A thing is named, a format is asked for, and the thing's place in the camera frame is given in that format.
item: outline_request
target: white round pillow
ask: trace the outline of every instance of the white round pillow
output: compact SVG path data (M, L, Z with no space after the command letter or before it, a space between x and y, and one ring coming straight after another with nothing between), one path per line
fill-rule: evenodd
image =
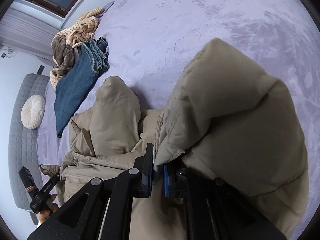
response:
M41 95L33 95L24 103L21 122L28 129L38 127L44 115L45 101Z

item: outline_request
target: denim jeans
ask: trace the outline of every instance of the denim jeans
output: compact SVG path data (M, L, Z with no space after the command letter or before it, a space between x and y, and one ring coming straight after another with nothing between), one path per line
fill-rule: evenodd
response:
M82 55L75 66L57 84L54 112L57 136L61 137L98 77L109 69L108 42L103 38L82 43Z

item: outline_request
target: human hand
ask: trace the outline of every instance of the human hand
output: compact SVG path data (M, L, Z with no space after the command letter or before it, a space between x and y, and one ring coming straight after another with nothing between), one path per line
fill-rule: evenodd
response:
M50 196L51 202L53 202L56 199L56 197L57 197L57 194L52 194ZM52 203L52 205L53 205L52 211L53 211L53 213L55 213L59 209L59 207L58 207L57 203ZM50 210L40 211L40 216L39 216L40 223L42 224L44 221L46 221L46 219L49 217L49 215L50 215Z

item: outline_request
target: beige puffer jacket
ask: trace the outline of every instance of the beige puffer jacket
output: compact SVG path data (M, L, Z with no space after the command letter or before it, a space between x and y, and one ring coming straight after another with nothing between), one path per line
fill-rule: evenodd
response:
M221 177L287 238L307 205L307 152L287 87L219 39L186 67L163 111L140 110L120 78L107 78L93 107L71 120L70 141L62 203L90 179L131 168L152 142L155 170L180 156L200 176ZM149 199L134 199L131 240L186 239L182 203L162 191L160 179Z

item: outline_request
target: gray bed frame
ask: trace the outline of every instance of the gray bed frame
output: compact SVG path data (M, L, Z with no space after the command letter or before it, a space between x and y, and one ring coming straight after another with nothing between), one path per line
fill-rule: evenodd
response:
M21 122L21 110L27 99L33 95L44 96L49 81L48 76L27 74L21 84L20 90L14 104L8 148L8 166L11 190L18 208L31 212L31 198L18 175L18 171L25 166L28 168L35 180L36 185L42 187L41 173L38 164L36 150L37 129L27 129Z

